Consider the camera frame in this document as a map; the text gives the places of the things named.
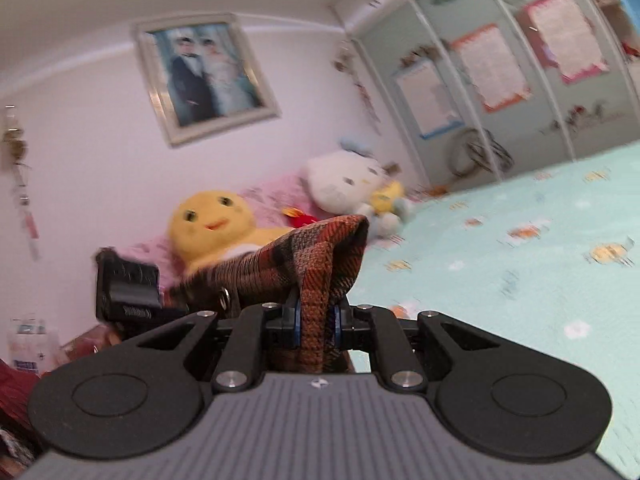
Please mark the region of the white kitty plush toy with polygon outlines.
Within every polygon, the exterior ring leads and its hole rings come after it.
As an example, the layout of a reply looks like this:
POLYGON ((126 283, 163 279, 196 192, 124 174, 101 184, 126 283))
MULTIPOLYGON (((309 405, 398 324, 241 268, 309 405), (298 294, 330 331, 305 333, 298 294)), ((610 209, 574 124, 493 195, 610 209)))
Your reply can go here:
POLYGON ((326 214, 366 217, 369 242, 398 235, 412 219, 404 185, 358 145, 342 143, 337 151, 309 159, 303 176, 310 198, 326 214))

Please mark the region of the blue bordered paper poster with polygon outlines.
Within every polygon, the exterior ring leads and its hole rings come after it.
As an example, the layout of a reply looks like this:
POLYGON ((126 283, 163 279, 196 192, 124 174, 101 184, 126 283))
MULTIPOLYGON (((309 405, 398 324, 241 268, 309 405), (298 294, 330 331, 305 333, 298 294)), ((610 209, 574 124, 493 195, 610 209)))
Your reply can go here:
POLYGON ((421 139, 440 136, 464 125, 446 84, 428 58, 398 70, 394 81, 421 139))

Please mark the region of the framed wedding photo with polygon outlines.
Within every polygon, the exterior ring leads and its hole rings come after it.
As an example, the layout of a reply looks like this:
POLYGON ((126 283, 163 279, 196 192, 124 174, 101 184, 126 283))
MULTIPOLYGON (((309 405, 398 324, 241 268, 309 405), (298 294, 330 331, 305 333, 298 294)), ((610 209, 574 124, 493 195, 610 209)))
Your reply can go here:
POLYGON ((156 18, 132 26, 132 36, 173 148, 281 115, 236 15, 156 18))

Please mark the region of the pink bordered paper poster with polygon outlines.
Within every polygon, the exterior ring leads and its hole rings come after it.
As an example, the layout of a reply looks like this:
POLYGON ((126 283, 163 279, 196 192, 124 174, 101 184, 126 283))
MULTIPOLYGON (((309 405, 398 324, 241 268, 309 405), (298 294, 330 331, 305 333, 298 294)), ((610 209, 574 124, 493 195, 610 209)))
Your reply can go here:
POLYGON ((516 14, 543 68, 556 68, 563 84, 608 73, 594 27, 575 0, 534 0, 516 14))

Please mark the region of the yellow plush duck toy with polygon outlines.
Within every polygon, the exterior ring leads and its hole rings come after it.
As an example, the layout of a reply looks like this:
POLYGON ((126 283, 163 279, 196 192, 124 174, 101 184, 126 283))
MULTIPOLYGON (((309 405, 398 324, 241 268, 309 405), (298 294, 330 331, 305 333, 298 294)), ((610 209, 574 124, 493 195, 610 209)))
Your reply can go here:
POLYGON ((257 252, 291 232, 288 226, 260 228, 241 196, 205 191, 185 200, 174 212, 168 237, 190 275, 206 266, 257 252))

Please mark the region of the light green quilted bedspread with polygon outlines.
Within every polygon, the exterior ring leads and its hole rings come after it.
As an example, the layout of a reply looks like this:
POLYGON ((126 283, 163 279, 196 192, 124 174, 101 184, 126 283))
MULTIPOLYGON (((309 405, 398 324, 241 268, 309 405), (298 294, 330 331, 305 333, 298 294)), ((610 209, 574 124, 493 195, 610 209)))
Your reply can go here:
POLYGON ((639 149, 429 200, 370 245, 353 304, 426 310, 572 362, 608 388, 600 455, 639 474, 639 149))

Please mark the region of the red plaid jacket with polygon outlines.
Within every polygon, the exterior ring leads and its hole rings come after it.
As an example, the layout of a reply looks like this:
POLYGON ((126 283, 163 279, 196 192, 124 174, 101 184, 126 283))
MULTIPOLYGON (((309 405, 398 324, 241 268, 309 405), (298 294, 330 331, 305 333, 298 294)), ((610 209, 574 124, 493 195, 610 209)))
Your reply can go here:
POLYGON ((333 307, 355 284, 367 247, 369 220, 351 214, 293 230, 252 254, 196 271, 165 290, 175 307, 205 307, 228 290, 229 316, 252 304, 284 301, 292 290, 302 304, 302 333, 296 350, 281 351, 276 364, 304 373, 341 373, 352 369, 333 341, 333 307))

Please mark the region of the mirrored sliding wardrobe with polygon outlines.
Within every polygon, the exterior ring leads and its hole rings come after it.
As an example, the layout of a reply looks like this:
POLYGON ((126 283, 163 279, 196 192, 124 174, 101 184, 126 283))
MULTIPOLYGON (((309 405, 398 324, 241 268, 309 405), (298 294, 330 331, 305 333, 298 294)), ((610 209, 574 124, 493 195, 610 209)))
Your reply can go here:
POLYGON ((334 0, 332 9, 435 190, 639 139, 639 0, 334 0))

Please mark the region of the orange bordered paper poster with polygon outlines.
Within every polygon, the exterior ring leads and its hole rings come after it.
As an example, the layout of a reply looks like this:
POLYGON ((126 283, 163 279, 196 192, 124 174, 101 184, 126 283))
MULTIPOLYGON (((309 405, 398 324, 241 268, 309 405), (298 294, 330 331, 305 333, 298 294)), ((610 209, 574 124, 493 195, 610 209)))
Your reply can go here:
POLYGON ((457 53, 487 113, 532 96, 520 64, 497 24, 487 24, 454 40, 457 53))

